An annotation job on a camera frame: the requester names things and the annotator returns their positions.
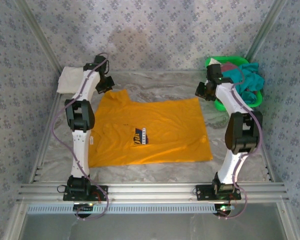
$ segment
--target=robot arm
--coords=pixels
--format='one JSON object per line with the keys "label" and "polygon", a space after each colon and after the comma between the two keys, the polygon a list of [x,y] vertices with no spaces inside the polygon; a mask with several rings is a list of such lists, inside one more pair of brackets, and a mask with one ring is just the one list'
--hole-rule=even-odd
{"label": "robot arm", "polygon": [[200,188],[200,194],[197,194],[198,200],[203,200],[202,198],[230,200],[230,195],[241,199],[240,191],[239,194],[235,194],[237,190],[233,184],[233,174],[235,174],[234,181],[237,182],[238,174],[246,159],[246,156],[242,157],[242,155],[251,153],[259,142],[258,127],[245,109],[251,111],[260,124],[262,124],[262,114],[259,111],[252,111],[234,89],[236,100],[232,94],[233,85],[230,78],[223,77],[220,64],[212,64],[207,67],[207,82],[205,84],[200,82],[195,92],[196,96],[207,101],[219,99],[230,116],[224,136],[227,147],[224,162],[215,174],[212,185],[210,187],[202,185],[203,189]]}
{"label": "robot arm", "polygon": [[[76,101],[66,108],[65,113],[68,126],[72,130],[73,152],[87,176],[90,174],[88,166],[89,140],[91,129],[95,125],[95,115],[90,101],[95,90],[99,94],[105,93],[115,85],[111,76],[105,76],[107,62],[98,67],[105,59],[104,56],[97,55],[94,63],[87,63],[83,67],[83,79],[78,92],[72,99],[67,99],[64,103],[68,105],[76,99]],[[95,192],[98,191],[95,189],[95,186],[90,185],[89,180],[85,178],[75,158],[73,158],[71,176],[67,181],[63,200],[87,200],[91,197],[92,188]]]}

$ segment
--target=green plastic tub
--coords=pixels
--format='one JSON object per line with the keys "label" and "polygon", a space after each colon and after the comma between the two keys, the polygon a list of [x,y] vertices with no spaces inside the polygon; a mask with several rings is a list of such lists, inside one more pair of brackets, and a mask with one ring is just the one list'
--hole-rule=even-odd
{"label": "green plastic tub", "polygon": [[[241,64],[248,64],[249,63],[246,59],[244,59],[243,57],[240,57],[240,56],[212,56],[212,57],[209,57],[205,61],[205,67],[207,67],[209,65],[211,58],[217,60],[221,64],[225,64],[227,62],[230,62],[230,63],[232,63],[236,66],[240,66]],[[260,91],[257,91],[256,92],[256,101],[255,101],[255,103],[248,104],[248,106],[250,108],[256,108],[261,103],[262,103],[262,95],[261,95]],[[214,101],[214,106],[219,111],[225,111],[226,110],[225,106],[221,102],[219,102],[219,100]]]}

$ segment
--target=teal garment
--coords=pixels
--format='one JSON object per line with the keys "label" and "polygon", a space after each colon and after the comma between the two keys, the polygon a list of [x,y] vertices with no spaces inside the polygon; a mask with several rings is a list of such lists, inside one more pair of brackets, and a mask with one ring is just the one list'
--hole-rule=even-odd
{"label": "teal garment", "polygon": [[[246,104],[254,104],[257,96],[253,91],[259,91],[264,87],[265,80],[258,75],[258,67],[259,64],[256,62],[245,63],[239,66],[244,75],[244,83],[236,86],[235,89]],[[237,68],[225,71],[222,74],[225,78],[231,78],[233,83],[242,82],[242,74]]]}

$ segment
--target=wall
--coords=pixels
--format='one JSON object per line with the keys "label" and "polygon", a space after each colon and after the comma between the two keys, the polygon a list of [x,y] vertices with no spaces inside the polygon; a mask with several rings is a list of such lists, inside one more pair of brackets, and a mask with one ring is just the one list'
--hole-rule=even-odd
{"label": "wall", "polygon": [[300,0],[289,0],[255,60],[265,76],[266,148],[300,226]]}
{"label": "wall", "polygon": [[106,51],[111,70],[193,70],[244,56],[273,0],[27,2],[63,67]]}
{"label": "wall", "polygon": [[0,238],[29,180],[57,76],[12,0],[0,0]]}

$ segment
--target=table surface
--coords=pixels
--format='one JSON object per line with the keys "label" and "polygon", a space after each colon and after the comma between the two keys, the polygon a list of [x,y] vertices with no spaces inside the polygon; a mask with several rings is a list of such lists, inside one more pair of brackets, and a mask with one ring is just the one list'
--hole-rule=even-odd
{"label": "table surface", "polygon": [[[110,75],[115,82],[114,91],[127,89],[132,101],[142,103],[195,98],[199,82],[205,82],[203,71],[113,72]],[[58,109],[72,96],[73,94],[63,94]],[[94,93],[91,100],[93,111],[97,110],[102,96],[103,94]],[[90,169],[90,177],[103,183],[211,182],[226,156],[224,136],[229,116],[226,112],[217,111],[213,102],[204,99],[199,101],[213,154],[212,161],[97,167]],[[54,130],[62,141],[72,146],[72,134],[65,113],[58,117]],[[261,153],[248,157],[239,173],[238,181],[268,181],[264,158]],[[66,182],[70,176],[72,161],[71,153],[51,136],[39,181]]]}

